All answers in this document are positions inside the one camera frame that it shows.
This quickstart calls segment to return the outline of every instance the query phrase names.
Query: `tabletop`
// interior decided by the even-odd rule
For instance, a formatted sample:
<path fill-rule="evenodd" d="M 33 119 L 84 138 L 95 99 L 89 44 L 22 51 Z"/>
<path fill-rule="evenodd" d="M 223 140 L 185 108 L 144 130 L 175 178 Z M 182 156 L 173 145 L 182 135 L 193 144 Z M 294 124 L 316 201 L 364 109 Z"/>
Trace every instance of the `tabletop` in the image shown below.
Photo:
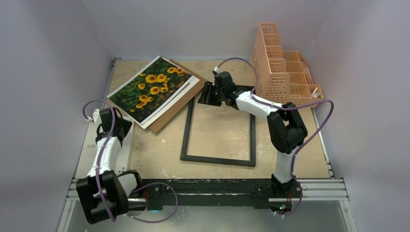
<path fill-rule="evenodd" d="M 177 60 L 188 69 L 213 81 L 213 68 L 220 61 Z M 132 78 L 149 61 L 120 60 L 116 62 L 109 93 Z M 237 85 L 252 86 L 252 69 L 241 61 L 221 66 Z M 181 161 L 180 154 L 188 112 L 186 105 L 167 125 L 154 134 L 135 125 L 130 169 L 142 178 L 270 178 L 275 170 L 277 151 L 273 147 L 267 123 L 256 118 L 256 167 Z M 310 136 L 316 124 L 310 108 L 299 110 Z M 249 113 L 225 106 L 195 103 L 188 155 L 249 160 Z M 298 178 L 330 178 L 323 147 L 316 136 L 298 154 L 295 164 Z"/>

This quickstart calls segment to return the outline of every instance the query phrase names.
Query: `desk organizer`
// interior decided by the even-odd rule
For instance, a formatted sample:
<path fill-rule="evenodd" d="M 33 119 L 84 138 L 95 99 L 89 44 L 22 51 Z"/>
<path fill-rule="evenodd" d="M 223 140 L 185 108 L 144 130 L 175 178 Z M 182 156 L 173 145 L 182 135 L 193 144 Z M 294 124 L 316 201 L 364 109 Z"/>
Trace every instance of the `desk organizer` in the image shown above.
<path fill-rule="evenodd" d="M 259 24 L 251 63 L 259 75 L 256 88 L 259 97 L 282 104 L 293 102 L 295 105 L 318 102 L 324 97 L 320 85 L 313 84 L 302 53 L 283 51 L 275 23 Z"/>

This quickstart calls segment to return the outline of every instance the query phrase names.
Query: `white connector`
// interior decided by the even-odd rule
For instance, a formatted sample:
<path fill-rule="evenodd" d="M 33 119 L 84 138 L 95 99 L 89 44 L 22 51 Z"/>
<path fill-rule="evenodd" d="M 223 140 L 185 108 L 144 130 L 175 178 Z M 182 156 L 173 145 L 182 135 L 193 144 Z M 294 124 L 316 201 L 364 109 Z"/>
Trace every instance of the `white connector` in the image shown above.
<path fill-rule="evenodd" d="M 220 69 L 219 69 L 217 66 L 215 66 L 214 71 L 215 71 L 216 73 L 220 73 Z"/>

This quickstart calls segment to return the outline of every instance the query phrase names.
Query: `sunflower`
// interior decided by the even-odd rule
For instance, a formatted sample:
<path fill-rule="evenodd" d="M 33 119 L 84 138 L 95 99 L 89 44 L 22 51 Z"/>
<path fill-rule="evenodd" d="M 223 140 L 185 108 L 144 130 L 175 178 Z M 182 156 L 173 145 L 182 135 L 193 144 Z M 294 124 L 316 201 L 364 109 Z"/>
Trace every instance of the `sunflower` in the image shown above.
<path fill-rule="evenodd" d="M 144 89 L 144 88 L 145 88 L 145 84 L 144 84 L 144 83 L 139 83 L 139 84 L 138 84 L 138 88 L 139 88 L 139 89 Z"/>
<path fill-rule="evenodd" d="M 145 102 L 147 98 L 148 98 L 147 95 L 141 95 L 138 99 L 142 102 Z"/>
<path fill-rule="evenodd" d="M 159 74 L 159 75 L 157 76 L 157 82 L 164 82 L 164 81 L 166 81 L 166 75 L 164 75 L 164 74 Z"/>
<path fill-rule="evenodd" d="M 168 73 L 175 73 L 176 72 L 176 68 L 171 67 L 167 70 Z"/>
<path fill-rule="evenodd" d="M 183 73 L 183 72 L 184 72 L 184 71 L 183 71 L 181 68 L 177 68 L 177 69 L 176 69 L 176 73 L 177 73 L 177 74 L 181 74 L 181 73 Z"/>
<path fill-rule="evenodd" d="M 161 93 L 165 93 L 166 91 L 168 91 L 168 87 L 162 87 L 161 88 Z"/>
<path fill-rule="evenodd" d="M 145 81 L 150 84 L 155 83 L 157 81 L 157 76 L 150 74 L 146 76 Z"/>
<path fill-rule="evenodd" d="M 149 92 L 151 94 L 158 94 L 160 92 L 160 88 L 158 88 L 157 86 L 151 87 L 151 89 L 149 90 Z"/>

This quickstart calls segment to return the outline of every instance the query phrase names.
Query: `gray wall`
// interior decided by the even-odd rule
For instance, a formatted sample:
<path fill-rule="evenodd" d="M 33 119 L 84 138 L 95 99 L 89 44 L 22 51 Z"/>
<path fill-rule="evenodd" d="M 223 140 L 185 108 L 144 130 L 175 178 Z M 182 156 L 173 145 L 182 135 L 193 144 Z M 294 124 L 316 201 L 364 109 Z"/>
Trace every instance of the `gray wall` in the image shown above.
<path fill-rule="evenodd" d="M 404 0 L 338 0 L 308 54 L 335 101 L 324 141 L 363 232 L 409 230 L 409 12 Z"/>
<path fill-rule="evenodd" d="M 0 51 L 0 231 L 56 231 L 110 56 L 80 0 L 1 1 Z"/>
<path fill-rule="evenodd" d="M 115 57 L 249 58 L 257 25 L 307 52 L 336 0 L 83 0 Z"/>

